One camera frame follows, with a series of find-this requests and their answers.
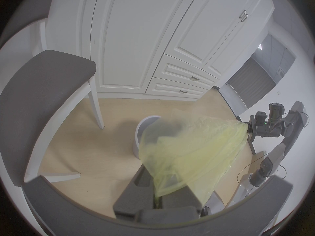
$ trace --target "cushioned seat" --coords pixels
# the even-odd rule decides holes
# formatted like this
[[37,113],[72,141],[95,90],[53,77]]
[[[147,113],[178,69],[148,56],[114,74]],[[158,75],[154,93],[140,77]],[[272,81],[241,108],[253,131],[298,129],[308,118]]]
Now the cushioned seat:
[[95,72],[93,61],[46,50],[8,82],[0,95],[0,152],[15,186],[24,182],[33,147],[49,119]]

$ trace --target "gray curtain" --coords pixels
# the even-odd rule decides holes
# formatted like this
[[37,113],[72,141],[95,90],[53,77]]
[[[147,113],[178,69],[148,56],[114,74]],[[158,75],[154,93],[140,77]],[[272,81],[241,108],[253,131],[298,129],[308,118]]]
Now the gray curtain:
[[253,106],[276,85],[267,72],[252,58],[228,81],[247,108]]

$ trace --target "metal handle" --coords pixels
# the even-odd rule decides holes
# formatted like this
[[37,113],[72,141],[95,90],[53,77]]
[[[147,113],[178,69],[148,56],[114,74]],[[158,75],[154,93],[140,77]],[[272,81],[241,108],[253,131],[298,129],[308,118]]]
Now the metal handle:
[[242,18],[243,16],[246,15],[246,10],[243,10],[242,14],[239,16],[239,18]]
[[194,76],[192,76],[191,78],[194,79],[194,80],[196,80],[196,81],[200,80],[200,79],[198,79],[198,78],[195,78]]
[[248,18],[248,14],[245,15],[245,18],[243,18],[243,19],[241,20],[241,22],[244,22],[244,21],[246,20],[246,18]]

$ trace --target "cabinet door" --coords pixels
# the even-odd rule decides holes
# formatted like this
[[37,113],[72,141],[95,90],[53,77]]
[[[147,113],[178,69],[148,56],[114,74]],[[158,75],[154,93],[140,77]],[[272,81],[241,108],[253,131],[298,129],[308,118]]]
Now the cabinet door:
[[203,68],[207,73],[220,78],[242,51],[262,31],[270,19],[274,5],[272,0],[255,0],[248,10],[248,18],[240,22],[208,63]]
[[253,1],[194,0],[165,54],[202,69]]
[[152,59],[182,1],[97,0],[91,60],[98,92],[145,93]]
[[201,69],[166,54],[163,54],[153,76],[208,90],[218,80]]
[[199,99],[208,90],[177,81],[152,78],[146,94]]

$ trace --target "translucent trash bag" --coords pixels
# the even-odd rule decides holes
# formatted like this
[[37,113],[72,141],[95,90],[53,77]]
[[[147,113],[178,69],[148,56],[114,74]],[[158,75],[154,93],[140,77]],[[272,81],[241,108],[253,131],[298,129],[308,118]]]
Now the translucent trash bag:
[[173,111],[143,132],[139,157],[153,176],[155,196],[185,186],[204,205],[247,141],[248,125],[237,120]]

